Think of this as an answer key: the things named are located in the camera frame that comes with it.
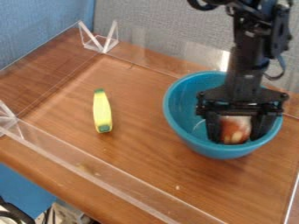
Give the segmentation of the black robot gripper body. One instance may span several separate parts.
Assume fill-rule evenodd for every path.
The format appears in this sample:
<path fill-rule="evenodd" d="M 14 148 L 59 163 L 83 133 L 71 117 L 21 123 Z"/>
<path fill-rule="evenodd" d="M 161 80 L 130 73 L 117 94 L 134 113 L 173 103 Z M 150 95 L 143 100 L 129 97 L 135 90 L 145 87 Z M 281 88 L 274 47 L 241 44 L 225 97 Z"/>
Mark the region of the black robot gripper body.
<path fill-rule="evenodd" d="M 233 47 L 225 82 L 198 93 L 197 115 L 281 116 L 289 94 L 262 87 L 270 58 L 262 50 Z"/>

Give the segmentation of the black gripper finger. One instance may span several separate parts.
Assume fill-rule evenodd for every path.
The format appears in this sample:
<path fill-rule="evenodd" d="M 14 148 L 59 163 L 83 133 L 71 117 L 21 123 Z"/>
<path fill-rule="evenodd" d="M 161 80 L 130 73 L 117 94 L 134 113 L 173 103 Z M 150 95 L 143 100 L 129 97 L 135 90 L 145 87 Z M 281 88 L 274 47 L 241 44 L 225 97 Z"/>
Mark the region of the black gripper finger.
<path fill-rule="evenodd" d="M 221 115 L 215 112 L 210 112 L 206 115 L 206 128 L 207 128 L 207 134 L 209 134 L 209 139 L 219 143 L 221 142 Z"/>
<path fill-rule="evenodd" d="M 258 140 L 272 130 L 277 117 L 274 115 L 255 115 L 251 118 L 251 134 L 250 139 Z"/>

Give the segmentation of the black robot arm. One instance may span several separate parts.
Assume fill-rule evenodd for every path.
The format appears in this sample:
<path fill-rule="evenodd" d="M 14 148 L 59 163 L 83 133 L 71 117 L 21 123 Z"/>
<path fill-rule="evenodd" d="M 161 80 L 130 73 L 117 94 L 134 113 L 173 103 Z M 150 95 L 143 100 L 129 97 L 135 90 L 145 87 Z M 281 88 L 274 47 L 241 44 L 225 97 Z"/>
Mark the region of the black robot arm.
<path fill-rule="evenodd" d="M 225 83 L 198 93 L 197 115 L 206 119 L 209 138 L 221 141 L 225 116 L 246 116 L 253 127 L 250 138 L 259 139 L 284 114 L 289 94 L 261 86 L 276 81 L 268 69 L 272 60 L 284 62 L 293 35 L 289 28 L 294 0 L 187 0 L 199 11 L 226 7 L 234 17 L 234 46 L 230 50 Z"/>

